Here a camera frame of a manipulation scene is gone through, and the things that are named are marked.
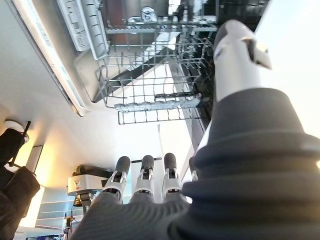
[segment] wire rack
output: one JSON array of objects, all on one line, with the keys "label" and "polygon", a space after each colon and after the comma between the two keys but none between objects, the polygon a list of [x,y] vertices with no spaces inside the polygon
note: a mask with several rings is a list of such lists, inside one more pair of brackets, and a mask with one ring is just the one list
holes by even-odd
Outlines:
[{"label": "wire rack", "polygon": [[99,97],[118,123],[210,118],[215,16],[188,17],[188,7],[171,1],[166,17],[147,9],[146,20],[145,6],[132,17],[121,3],[121,24],[104,19],[109,52],[96,71]]}]

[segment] dishwasher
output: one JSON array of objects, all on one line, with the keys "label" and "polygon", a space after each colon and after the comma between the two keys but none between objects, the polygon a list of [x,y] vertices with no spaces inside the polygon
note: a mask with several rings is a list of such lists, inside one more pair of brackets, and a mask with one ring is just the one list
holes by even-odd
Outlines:
[{"label": "dishwasher", "polygon": [[199,144],[215,105],[216,32],[229,19],[254,31],[269,0],[8,2],[79,116],[185,120]]}]

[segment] dishwasher rack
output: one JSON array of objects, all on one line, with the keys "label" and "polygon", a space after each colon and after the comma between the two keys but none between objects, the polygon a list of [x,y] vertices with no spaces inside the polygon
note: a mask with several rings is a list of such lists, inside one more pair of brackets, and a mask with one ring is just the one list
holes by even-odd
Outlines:
[{"label": "dishwasher rack", "polygon": [[141,5],[128,15],[128,1],[117,3],[121,21],[103,19],[108,54],[98,60],[98,95],[118,112],[118,123],[211,119],[215,93],[213,42],[219,18],[240,19],[255,29],[267,0],[174,0],[166,16]]}]

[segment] robotic hand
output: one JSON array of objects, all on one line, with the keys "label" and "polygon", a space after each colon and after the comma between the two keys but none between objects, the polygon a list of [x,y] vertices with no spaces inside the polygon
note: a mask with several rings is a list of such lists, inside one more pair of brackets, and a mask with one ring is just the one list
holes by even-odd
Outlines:
[{"label": "robotic hand", "polygon": [[[164,184],[167,198],[181,197],[155,204],[151,182],[136,191],[150,197],[126,205],[104,191],[71,239],[319,239],[320,140],[304,133],[283,92],[263,86],[268,50],[231,20],[216,34],[214,63],[217,103],[207,146],[190,161],[193,181]],[[174,165],[165,172],[176,176]],[[152,177],[149,165],[138,181]]]}]

